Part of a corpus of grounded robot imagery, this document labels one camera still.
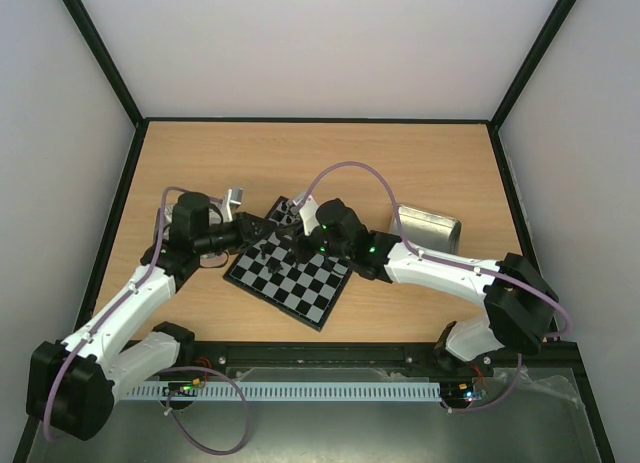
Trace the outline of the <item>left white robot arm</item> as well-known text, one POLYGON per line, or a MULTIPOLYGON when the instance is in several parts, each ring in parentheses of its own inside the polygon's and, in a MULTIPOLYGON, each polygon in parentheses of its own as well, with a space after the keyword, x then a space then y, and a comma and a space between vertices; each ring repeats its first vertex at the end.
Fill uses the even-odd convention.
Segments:
POLYGON ((187 353, 192 332, 168 324, 127 344, 141 325, 200 269, 205 255, 237 254, 274 230, 268 219, 240 212, 232 188, 222 200, 181 190, 161 202, 152 245, 119 292, 88 322, 32 353, 26 411, 47 440, 60 430, 80 440, 95 436, 116 403, 187 353))

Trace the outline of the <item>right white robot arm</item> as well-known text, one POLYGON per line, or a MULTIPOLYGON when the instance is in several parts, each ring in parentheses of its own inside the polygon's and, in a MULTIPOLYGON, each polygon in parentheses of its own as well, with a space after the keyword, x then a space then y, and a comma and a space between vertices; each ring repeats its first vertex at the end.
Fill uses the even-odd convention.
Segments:
POLYGON ((453 321, 442 331, 434 359, 443 372, 458 374, 500 349, 521 355, 540 351, 558 297, 523 256, 469 259, 414 246, 399 234, 368 230, 339 199, 317 204, 310 196, 299 196, 292 204, 302 223, 293 237, 300 260, 339 258, 364 279, 431 288, 483 309, 483 314, 453 321))

